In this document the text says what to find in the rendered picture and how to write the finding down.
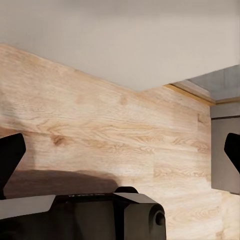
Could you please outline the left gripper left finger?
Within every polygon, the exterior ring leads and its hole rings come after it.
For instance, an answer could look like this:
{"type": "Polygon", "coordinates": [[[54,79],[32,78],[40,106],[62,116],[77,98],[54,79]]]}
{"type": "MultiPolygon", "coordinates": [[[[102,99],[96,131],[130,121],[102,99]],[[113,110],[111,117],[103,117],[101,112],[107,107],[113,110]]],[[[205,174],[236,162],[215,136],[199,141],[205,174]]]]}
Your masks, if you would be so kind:
{"type": "Polygon", "coordinates": [[[22,133],[0,138],[0,193],[26,153],[22,133]]]}

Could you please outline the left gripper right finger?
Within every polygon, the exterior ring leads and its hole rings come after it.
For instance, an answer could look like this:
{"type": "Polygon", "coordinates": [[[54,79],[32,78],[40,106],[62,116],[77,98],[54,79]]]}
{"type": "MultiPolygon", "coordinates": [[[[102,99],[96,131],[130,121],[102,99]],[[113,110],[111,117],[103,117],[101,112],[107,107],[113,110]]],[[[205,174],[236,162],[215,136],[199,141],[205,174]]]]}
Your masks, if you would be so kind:
{"type": "Polygon", "coordinates": [[[224,151],[240,173],[240,135],[228,133],[224,151]]]}

